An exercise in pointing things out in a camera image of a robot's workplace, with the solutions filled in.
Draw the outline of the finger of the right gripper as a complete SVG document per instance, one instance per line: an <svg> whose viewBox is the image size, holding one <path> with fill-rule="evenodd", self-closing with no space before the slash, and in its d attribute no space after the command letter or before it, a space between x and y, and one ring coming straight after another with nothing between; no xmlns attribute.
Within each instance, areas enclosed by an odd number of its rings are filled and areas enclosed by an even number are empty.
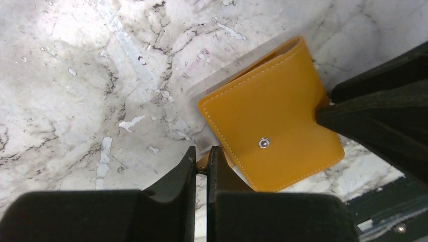
<svg viewBox="0 0 428 242"><path fill-rule="evenodd" d="M334 103L341 103L425 79L427 79L427 42L336 85L331 91L331 98Z"/></svg>
<svg viewBox="0 0 428 242"><path fill-rule="evenodd" d="M427 80L322 108L315 119L427 184Z"/></svg>

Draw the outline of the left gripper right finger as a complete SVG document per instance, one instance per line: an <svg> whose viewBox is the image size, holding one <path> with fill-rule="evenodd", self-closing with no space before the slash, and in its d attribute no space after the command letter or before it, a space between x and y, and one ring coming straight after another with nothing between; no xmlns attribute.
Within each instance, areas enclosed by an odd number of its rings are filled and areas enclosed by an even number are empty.
<svg viewBox="0 0 428 242"><path fill-rule="evenodd" d="M207 159L208 241L358 241L345 204L314 193L255 192L213 146Z"/></svg>

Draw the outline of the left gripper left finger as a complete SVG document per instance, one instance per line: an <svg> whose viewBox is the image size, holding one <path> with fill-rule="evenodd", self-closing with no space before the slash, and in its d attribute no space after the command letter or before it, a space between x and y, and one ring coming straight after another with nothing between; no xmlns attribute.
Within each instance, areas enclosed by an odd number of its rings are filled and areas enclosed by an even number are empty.
<svg viewBox="0 0 428 242"><path fill-rule="evenodd" d="M37 191L1 219L1 241L194 241L196 149L144 190Z"/></svg>

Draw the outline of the yellow leather card holder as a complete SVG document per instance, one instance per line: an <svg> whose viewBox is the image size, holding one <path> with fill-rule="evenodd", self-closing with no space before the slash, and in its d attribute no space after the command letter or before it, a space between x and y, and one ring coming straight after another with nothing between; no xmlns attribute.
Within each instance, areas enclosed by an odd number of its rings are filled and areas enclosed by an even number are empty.
<svg viewBox="0 0 428 242"><path fill-rule="evenodd" d="M329 105L305 40L296 36L197 107L249 186L278 192L344 158L338 134L315 120Z"/></svg>

